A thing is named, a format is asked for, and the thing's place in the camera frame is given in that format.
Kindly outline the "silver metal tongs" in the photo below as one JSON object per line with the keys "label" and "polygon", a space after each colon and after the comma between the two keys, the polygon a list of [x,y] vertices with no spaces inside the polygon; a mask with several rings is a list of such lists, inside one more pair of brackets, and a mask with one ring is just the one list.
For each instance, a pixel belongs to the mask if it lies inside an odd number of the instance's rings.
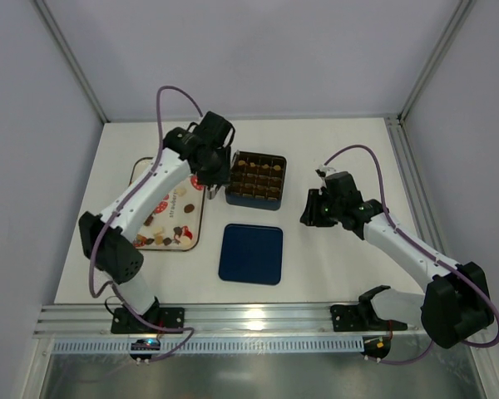
{"label": "silver metal tongs", "polygon": [[214,185],[214,186],[211,186],[211,187],[208,187],[207,190],[206,190],[206,197],[208,200],[213,200],[216,195],[218,194],[218,192],[220,191],[220,186],[218,185]]}

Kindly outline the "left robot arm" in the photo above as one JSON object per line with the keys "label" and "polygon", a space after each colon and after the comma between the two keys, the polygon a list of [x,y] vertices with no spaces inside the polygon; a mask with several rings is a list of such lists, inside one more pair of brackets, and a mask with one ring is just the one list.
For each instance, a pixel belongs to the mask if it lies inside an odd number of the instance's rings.
{"label": "left robot arm", "polygon": [[175,329],[159,323],[160,304],[141,272],[144,257],[133,242],[163,197],[189,176],[207,188],[229,183],[234,136],[233,124],[212,111],[187,129],[161,132],[150,168],[103,211],[85,212],[78,220],[82,251],[89,261],[90,295],[101,296],[94,274],[103,273],[104,288],[113,290],[131,315],[131,324],[142,333]]}

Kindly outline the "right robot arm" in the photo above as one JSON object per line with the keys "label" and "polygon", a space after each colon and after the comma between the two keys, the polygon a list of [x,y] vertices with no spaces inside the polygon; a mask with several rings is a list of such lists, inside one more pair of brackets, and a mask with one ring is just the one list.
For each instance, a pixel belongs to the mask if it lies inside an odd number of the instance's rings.
{"label": "right robot arm", "polygon": [[423,328],[439,347],[450,348],[493,324],[481,267],[436,254],[399,223],[389,222],[383,205],[375,199],[364,200],[347,171],[321,167],[316,173],[323,183],[309,190],[301,223],[318,228],[340,225],[384,252],[422,290],[410,294],[392,288],[372,289],[368,302],[358,308],[358,320],[365,328],[398,321]]}

